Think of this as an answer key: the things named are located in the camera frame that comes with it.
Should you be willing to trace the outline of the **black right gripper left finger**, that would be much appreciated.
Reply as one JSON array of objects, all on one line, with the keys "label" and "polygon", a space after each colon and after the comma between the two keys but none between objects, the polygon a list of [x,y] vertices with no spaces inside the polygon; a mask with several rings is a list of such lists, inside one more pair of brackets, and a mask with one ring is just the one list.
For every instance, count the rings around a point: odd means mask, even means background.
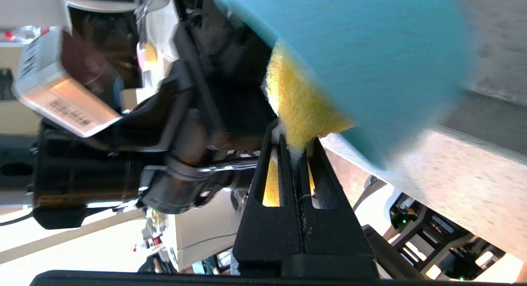
[{"label": "black right gripper left finger", "polygon": [[[302,252],[298,200],[290,154],[285,139],[273,143],[271,122],[262,139],[261,153],[245,202],[232,254],[241,275],[247,277],[280,277],[282,262]],[[267,207],[262,203],[273,147],[277,146],[279,198],[282,205]]]}]

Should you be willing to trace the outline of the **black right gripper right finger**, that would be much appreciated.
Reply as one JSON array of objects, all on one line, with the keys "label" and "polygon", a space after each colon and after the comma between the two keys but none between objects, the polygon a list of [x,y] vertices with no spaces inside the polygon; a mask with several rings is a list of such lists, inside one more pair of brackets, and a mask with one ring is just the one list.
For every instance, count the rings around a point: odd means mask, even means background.
[{"label": "black right gripper right finger", "polygon": [[377,278],[371,247],[319,139],[297,166],[301,264],[309,277]]}]

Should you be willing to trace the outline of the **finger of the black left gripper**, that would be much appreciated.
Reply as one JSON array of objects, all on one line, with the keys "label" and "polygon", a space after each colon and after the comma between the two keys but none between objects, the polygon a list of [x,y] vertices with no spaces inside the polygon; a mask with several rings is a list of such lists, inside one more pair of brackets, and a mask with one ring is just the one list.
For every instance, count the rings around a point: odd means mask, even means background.
[{"label": "finger of the black left gripper", "polygon": [[245,26],[232,29],[214,54],[226,126],[232,130],[264,130],[274,113],[262,92],[270,47]]}]

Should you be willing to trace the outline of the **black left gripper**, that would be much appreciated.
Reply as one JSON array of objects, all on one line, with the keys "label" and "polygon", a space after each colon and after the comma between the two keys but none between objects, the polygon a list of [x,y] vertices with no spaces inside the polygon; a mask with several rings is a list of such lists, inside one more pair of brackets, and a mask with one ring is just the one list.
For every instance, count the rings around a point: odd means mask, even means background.
[{"label": "black left gripper", "polygon": [[258,85],[179,59],[158,93],[96,136],[43,124],[34,217],[53,230],[134,200],[168,214],[202,207],[249,186],[267,125]]}]

